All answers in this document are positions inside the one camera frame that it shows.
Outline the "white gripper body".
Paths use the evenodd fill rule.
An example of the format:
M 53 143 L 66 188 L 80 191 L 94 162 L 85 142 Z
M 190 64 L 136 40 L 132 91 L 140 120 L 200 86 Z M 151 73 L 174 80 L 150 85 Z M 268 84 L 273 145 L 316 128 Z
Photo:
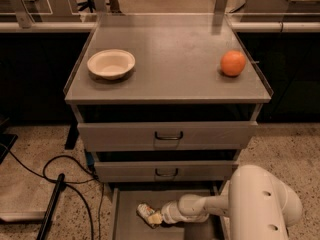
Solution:
M 161 208 L 163 221 L 166 224 L 185 223 L 202 223 L 205 222 L 209 215 L 183 215 L 178 209 L 177 201 L 170 201 Z

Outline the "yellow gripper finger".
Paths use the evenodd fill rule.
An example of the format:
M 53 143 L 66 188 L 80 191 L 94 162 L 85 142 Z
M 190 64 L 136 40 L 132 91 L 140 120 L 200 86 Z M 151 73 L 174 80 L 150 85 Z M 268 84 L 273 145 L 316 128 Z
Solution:
M 151 214 L 147 218 L 147 222 L 150 225 L 160 225 L 163 222 L 162 214 L 159 212 L 155 212 L 155 213 Z

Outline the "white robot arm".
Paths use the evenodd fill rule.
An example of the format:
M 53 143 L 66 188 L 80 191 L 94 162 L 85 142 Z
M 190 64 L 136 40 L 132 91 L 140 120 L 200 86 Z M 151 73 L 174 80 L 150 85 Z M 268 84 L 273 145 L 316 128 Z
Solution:
M 229 219 L 232 240 L 289 240 L 287 228 L 299 222 L 302 211 L 291 187 L 259 166 L 245 165 L 233 173 L 226 195 L 185 194 L 158 211 L 148 207 L 145 221 L 199 223 L 218 215 Z

